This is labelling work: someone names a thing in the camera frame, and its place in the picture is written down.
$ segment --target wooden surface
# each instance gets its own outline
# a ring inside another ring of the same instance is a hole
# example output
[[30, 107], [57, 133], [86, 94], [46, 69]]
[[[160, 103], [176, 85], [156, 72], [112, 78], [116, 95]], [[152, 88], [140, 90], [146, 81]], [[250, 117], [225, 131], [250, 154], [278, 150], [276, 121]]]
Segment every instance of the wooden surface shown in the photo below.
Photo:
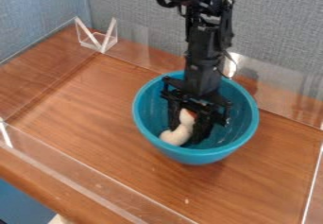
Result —
[[[50, 40], [62, 43], [64, 33]], [[177, 164], [150, 146], [132, 122], [132, 99], [156, 76], [96, 54], [81, 59], [73, 74], [8, 122], [198, 223], [299, 223], [321, 131], [260, 111], [257, 132], [232, 156], [200, 167]], [[242, 85], [252, 90], [252, 81]], [[0, 175], [77, 223], [125, 222], [2, 148], [0, 158]]]

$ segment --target gray wall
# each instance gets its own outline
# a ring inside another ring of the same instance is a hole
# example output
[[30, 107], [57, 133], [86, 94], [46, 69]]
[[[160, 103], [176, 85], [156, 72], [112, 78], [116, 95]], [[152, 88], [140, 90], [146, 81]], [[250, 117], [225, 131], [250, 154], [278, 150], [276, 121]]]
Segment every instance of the gray wall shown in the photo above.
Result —
[[[184, 21], [154, 0], [89, 0], [89, 7], [94, 28], [104, 30], [116, 16], [150, 27], [153, 46], [184, 51]], [[229, 51], [301, 72], [321, 71], [323, 0], [237, 0], [233, 19]]]
[[0, 61], [78, 15], [89, 23], [86, 0], [0, 0]]

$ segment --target blue bowl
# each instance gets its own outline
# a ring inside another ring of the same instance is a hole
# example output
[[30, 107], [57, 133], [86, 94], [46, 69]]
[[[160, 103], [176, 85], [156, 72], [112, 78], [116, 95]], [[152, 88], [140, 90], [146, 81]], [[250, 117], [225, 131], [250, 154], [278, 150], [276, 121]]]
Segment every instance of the blue bowl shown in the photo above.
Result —
[[[182, 78], [182, 72], [172, 72], [166, 76]], [[214, 125], [209, 138], [198, 144], [172, 146], [158, 139], [160, 133], [168, 129], [168, 104], [160, 97], [164, 86], [161, 78], [148, 82], [133, 100], [132, 114], [140, 132], [154, 147], [180, 163], [201, 165], [221, 160], [249, 140], [256, 131], [258, 110], [252, 96], [234, 81], [221, 78], [218, 92], [233, 102], [229, 124], [225, 127]]]

